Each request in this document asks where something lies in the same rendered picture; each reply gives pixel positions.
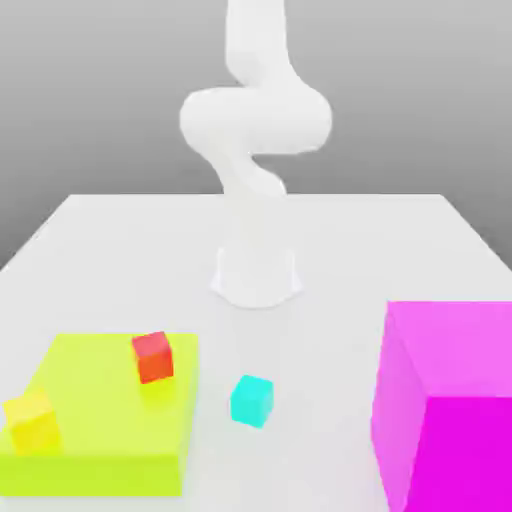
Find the small red cube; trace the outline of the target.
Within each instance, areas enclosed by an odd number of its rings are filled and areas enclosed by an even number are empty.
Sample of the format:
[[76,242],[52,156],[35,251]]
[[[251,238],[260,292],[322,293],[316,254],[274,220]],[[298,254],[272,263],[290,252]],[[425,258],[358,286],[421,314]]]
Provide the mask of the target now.
[[172,349],[163,331],[135,336],[131,343],[142,384],[174,375]]

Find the small cyan cube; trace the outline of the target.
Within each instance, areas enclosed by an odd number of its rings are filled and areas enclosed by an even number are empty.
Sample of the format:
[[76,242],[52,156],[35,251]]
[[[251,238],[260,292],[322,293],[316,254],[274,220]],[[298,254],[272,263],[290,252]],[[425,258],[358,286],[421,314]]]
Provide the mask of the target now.
[[262,428],[274,406],[274,385],[270,380],[244,375],[230,396],[231,419]]

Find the small yellow cube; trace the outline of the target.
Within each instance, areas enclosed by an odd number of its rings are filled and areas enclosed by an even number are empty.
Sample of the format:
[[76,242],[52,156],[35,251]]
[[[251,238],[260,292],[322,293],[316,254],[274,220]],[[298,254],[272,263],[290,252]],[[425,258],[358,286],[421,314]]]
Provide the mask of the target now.
[[55,409],[42,389],[3,403],[7,430],[17,455],[41,455],[55,452],[60,443],[60,431]]

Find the large lime box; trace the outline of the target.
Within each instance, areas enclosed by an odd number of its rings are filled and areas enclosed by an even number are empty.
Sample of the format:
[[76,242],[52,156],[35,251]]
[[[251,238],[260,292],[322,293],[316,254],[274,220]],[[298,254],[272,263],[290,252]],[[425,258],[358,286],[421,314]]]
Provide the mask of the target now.
[[47,393],[60,440],[21,455],[0,431],[0,496],[179,496],[199,375],[195,334],[167,336],[170,378],[139,380],[131,335],[61,333],[28,387]]

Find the large magenta box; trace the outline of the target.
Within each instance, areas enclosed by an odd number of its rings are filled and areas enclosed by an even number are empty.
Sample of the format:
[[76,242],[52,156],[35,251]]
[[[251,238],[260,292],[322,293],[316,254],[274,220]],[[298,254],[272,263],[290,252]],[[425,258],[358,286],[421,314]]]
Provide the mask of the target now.
[[391,301],[371,439],[389,512],[512,512],[512,301]]

